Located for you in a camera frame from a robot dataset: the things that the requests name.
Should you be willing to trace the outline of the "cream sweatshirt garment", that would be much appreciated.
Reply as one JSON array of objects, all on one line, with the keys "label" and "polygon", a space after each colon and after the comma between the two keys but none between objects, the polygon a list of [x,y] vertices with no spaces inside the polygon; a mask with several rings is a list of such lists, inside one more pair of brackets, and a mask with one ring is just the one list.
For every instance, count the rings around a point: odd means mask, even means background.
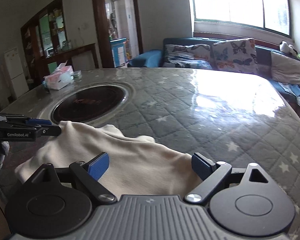
[{"label": "cream sweatshirt garment", "polygon": [[22,183],[44,163],[68,167],[76,161],[89,162],[102,152],[109,155],[109,168],[99,183],[117,198],[123,194],[183,197],[202,182],[192,170],[190,154],[158,144],[150,136],[125,137],[114,125],[94,128],[71,121],[59,125],[61,135],[15,169]]}]

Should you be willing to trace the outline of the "round black induction cooktop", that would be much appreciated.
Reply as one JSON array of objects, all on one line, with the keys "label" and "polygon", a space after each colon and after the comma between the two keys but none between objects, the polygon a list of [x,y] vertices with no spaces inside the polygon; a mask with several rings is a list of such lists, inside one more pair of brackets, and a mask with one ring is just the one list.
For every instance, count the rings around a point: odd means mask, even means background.
[{"label": "round black induction cooktop", "polygon": [[110,113],[126,98],[127,91],[117,85],[84,88],[58,103],[51,112],[51,119],[55,123],[93,121]]}]

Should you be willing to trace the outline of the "white refrigerator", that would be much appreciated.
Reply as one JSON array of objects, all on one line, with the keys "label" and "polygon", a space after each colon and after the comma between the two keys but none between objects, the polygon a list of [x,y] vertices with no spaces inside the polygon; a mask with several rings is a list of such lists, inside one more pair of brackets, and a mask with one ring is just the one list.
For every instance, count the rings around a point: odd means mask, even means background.
[{"label": "white refrigerator", "polygon": [[18,48],[5,52],[4,61],[11,94],[14,99],[18,99],[29,91]]}]

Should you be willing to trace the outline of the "pink tissue pack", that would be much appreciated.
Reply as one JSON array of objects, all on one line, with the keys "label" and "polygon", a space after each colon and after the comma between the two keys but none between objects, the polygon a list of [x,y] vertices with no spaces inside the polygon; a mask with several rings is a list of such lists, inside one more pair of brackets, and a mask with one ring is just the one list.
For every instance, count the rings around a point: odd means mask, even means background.
[{"label": "pink tissue pack", "polygon": [[49,90],[61,90],[74,81],[72,66],[61,63],[50,75],[44,77],[43,84]]}]

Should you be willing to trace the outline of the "white microwave oven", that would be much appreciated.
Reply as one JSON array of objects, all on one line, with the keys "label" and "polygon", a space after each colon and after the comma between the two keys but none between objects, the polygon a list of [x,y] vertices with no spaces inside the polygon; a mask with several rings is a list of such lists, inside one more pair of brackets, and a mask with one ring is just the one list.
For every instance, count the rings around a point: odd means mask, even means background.
[{"label": "white microwave oven", "polygon": [[54,50],[53,49],[49,49],[46,51],[47,52],[47,57],[51,57],[55,54]]}]

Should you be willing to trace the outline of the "dark wooden counter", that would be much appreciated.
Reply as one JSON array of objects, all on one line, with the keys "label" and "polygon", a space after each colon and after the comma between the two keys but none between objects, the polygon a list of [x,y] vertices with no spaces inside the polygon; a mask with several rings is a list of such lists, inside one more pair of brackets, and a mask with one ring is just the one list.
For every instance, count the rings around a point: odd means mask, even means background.
[{"label": "dark wooden counter", "polygon": [[37,67],[37,72],[39,78],[42,80],[45,76],[50,74],[50,70],[48,64],[56,62],[60,63],[72,63],[72,58],[75,56],[79,56],[83,53],[90,52],[93,58],[93,66],[92,69],[98,68],[98,60],[96,55],[95,43],[91,43],[85,46],[76,47],[70,50],[63,51],[61,53],[57,53],[56,55],[52,55],[50,57],[41,57],[37,63],[40,63],[40,66]]}]

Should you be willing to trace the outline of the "dark wooden display cabinet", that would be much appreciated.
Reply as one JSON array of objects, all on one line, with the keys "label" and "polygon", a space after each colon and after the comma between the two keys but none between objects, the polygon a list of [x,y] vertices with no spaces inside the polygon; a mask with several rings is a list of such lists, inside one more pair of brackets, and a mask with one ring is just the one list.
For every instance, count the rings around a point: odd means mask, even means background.
[{"label": "dark wooden display cabinet", "polygon": [[47,57],[47,50],[53,49],[56,55],[62,46],[59,34],[67,35],[64,26],[63,1],[54,0],[42,10],[36,13],[20,29],[26,66],[29,70],[29,78],[35,83],[41,83],[37,67],[37,61],[41,57]]}]

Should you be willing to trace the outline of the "blue white small cabinet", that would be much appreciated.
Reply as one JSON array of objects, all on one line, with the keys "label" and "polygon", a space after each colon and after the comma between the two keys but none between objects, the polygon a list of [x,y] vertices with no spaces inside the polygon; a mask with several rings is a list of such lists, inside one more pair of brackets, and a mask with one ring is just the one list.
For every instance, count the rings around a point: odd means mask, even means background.
[{"label": "blue white small cabinet", "polygon": [[126,38],[117,38],[110,41],[115,68],[125,65],[127,62],[126,41]]}]

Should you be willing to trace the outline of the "flat butterfly pillow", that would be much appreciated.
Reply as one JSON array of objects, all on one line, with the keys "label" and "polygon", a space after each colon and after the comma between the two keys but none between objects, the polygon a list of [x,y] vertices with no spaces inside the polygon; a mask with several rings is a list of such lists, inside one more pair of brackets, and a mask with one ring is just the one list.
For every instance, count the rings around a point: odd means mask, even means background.
[{"label": "flat butterfly pillow", "polygon": [[207,44],[165,46],[163,67],[212,69],[210,64],[211,50]]}]

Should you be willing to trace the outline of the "upright butterfly cushion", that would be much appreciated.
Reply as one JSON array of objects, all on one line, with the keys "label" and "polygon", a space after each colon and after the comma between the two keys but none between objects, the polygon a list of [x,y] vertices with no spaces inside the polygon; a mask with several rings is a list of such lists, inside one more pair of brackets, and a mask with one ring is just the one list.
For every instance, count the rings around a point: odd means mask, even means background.
[{"label": "upright butterfly cushion", "polygon": [[217,42],[211,48],[218,70],[245,74],[258,73],[257,53],[253,38]]}]

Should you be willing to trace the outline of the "blue corner sofa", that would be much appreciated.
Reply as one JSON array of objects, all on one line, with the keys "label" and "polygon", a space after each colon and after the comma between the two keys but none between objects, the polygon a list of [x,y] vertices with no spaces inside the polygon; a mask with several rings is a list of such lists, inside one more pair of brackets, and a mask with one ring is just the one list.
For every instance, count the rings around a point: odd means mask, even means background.
[{"label": "blue corner sofa", "polygon": [[217,41],[207,38],[166,38],[162,50],[150,50],[129,67],[214,69],[256,74],[269,80],[289,102],[300,107],[300,59],[261,47],[253,38]]}]

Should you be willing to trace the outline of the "grey plain cushion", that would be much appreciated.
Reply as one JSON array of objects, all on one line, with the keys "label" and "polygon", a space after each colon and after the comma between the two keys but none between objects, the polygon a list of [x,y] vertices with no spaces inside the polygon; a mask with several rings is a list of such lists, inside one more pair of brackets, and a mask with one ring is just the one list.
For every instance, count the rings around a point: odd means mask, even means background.
[{"label": "grey plain cushion", "polygon": [[280,83],[300,85],[300,61],[272,51],[271,76]]}]

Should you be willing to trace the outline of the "black white plush toy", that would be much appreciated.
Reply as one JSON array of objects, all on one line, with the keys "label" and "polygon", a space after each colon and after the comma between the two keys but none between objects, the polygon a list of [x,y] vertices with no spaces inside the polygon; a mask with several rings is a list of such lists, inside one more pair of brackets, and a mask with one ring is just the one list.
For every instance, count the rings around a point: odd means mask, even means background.
[{"label": "black white plush toy", "polygon": [[297,56],[298,52],[292,44],[288,44],[286,41],[282,41],[279,45],[280,51],[287,55]]}]

